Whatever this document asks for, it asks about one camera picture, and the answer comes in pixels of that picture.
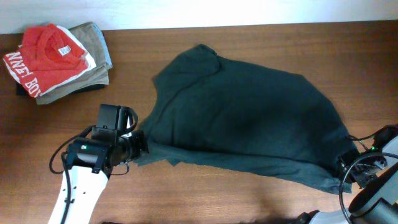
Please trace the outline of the dark green t-shirt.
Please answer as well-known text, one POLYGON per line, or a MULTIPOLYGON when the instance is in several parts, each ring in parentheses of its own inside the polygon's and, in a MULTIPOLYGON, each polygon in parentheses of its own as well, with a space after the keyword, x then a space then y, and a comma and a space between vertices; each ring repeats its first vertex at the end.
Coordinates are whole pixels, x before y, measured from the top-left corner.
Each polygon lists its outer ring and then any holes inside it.
POLYGON ((333 103, 299 74, 230 60, 206 45, 155 78, 157 101, 140 124, 158 161, 219 167, 337 194, 338 159, 356 149, 333 103))

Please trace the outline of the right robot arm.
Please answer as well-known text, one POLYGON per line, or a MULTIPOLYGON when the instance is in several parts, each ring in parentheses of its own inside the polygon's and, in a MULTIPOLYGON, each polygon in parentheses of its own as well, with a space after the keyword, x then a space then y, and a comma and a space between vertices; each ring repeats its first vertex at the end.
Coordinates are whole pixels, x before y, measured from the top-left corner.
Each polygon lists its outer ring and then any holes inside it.
POLYGON ((397 125, 387 125, 363 138, 349 135, 348 139, 359 142, 365 151, 348 152, 338 160, 341 209, 304 212, 293 224, 397 223, 397 125), (343 185, 355 182, 361 191, 346 208, 343 185))

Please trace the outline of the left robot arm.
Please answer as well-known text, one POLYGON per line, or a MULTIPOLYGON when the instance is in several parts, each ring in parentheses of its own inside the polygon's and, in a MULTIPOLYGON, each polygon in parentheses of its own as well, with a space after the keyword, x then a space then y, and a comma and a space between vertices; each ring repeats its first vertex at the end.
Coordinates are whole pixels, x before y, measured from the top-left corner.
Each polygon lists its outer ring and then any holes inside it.
POLYGON ((116 166, 125 165, 148 153, 144 133, 141 130, 123 133, 95 126, 63 143, 67 150, 61 153, 62 184, 49 223, 89 223, 95 205, 106 188, 116 166))

